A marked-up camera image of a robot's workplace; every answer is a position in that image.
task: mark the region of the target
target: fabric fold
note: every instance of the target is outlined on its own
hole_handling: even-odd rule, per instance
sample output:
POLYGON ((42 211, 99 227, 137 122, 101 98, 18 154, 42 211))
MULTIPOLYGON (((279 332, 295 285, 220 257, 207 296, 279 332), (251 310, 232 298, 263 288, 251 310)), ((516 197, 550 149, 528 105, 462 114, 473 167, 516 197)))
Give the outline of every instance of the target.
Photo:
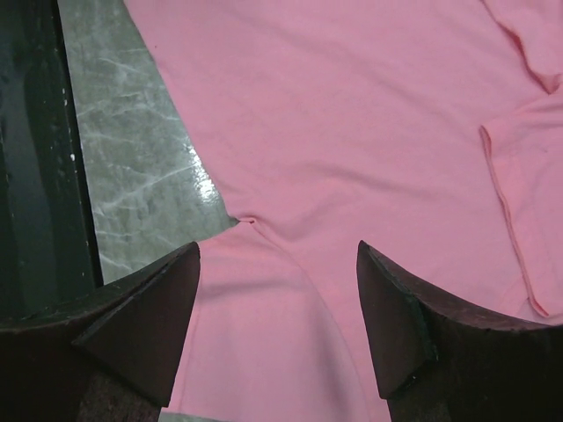
POLYGON ((530 303, 563 313, 563 2, 487 0, 546 94, 482 131, 530 303))

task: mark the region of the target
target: marble floor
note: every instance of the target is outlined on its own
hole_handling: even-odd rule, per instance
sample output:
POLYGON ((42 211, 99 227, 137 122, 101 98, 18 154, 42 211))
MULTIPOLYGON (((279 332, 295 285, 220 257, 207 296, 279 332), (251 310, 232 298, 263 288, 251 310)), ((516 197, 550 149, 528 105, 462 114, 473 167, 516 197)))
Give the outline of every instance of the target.
MULTIPOLYGON (((108 283, 236 222, 122 0, 58 1, 108 283)), ((188 420, 201 419, 161 417, 188 420)))

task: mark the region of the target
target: pink shirt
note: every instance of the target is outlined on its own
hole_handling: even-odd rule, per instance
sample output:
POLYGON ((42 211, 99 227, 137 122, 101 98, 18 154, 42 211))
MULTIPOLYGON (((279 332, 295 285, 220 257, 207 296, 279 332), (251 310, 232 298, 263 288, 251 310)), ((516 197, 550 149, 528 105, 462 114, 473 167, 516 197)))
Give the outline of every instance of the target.
POLYGON ((126 0, 241 221, 201 244, 169 411, 388 421, 361 239, 489 309, 561 314, 561 1, 488 3, 126 0))

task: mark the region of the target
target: pink fabric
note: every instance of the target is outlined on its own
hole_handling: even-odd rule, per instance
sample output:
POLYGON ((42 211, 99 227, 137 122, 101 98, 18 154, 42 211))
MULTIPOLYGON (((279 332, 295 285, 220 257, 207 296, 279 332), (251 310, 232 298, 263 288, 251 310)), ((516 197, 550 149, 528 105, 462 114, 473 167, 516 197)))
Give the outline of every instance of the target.
POLYGON ((563 310, 563 1, 489 0, 545 89, 484 126, 489 166, 532 305, 563 310))
POLYGON ((126 3, 241 221, 201 244, 169 411, 388 421, 355 280, 361 239, 489 309, 541 319, 531 293, 561 312, 560 2, 126 3))

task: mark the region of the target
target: gray marble surface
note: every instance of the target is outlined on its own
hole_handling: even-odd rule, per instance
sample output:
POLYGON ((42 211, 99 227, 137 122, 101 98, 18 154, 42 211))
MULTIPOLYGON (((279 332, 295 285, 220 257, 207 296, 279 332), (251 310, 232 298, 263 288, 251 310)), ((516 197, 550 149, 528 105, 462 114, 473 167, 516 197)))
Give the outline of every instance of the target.
POLYGON ((122 0, 59 0, 105 282, 234 224, 122 0))

